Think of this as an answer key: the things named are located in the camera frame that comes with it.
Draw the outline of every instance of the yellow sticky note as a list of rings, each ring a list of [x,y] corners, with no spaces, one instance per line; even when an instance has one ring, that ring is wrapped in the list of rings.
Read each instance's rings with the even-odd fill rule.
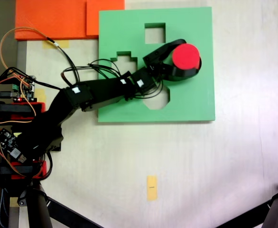
[[[60,48],[68,48],[69,47],[69,40],[55,40],[55,42],[60,46]],[[51,49],[56,48],[54,44],[52,44],[48,40],[42,41],[42,48],[43,49]]]
[[[14,136],[18,137],[21,134],[21,132],[19,133],[14,133]]]
[[[147,176],[147,198],[148,201],[156,200],[157,195],[157,176]]]
[[[45,103],[46,102],[46,95],[44,89],[35,89],[35,98],[38,102]]]

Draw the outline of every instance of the yellow tape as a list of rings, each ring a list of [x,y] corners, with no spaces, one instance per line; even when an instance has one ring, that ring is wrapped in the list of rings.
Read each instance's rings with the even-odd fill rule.
[[[157,176],[147,176],[147,198],[148,201],[153,201],[158,198]]]
[[[17,207],[19,207],[19,204],[17,203],[17,201],[18,201],[18,198],[17,198],[17,197],[11,197],[11,198],[9,199],[9,207],[11,207],[11,208],[17,208]]]
[[[57,44],[59,44],[60,48],[69,48],[69,40],[55,40]],[[50,41],[44,40],[42,41],[42,48],[43,49],[51,49],[56,48]]]
[[[35,98],[38,102],[46,103],[46,95],[44,89],[35,89]]]

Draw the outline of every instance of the square hole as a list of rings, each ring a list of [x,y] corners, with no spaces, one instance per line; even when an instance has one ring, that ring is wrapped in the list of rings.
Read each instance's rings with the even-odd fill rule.
[[[164,44],[166,42],[165,23],[146,23],[144,27],[146,44]]]

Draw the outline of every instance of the green board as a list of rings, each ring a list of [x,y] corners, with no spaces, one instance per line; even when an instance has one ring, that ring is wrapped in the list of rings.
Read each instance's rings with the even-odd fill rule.
[[[170,91],[170,102],[160,110],[150,110],[142,100],[121,100],[101,108],[99,122],[215,120],[212,8],[101,11],[99,58],[113,60],[119,53],[131,52],[131,57],[138,60],[137,68],[144,67],[142,58],[163,45],[145,43],[145,27],[153,24],[165,25],[167,43],[185,39],[199,49],[202,59],[199,74],[185,81],[164,81]]]

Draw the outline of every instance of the orange board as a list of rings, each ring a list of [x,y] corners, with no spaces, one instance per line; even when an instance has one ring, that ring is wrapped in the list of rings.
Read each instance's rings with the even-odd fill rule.
[[[20,26],[38,29],[52,39],[86,38],[86,0],[16,0],[16,27]],[[44,39],[26,30],[16,31],[15,38]]]
[[[99,11],[124,10],[124,0],[87,0],[86,35],[96,39],[99,36]]]

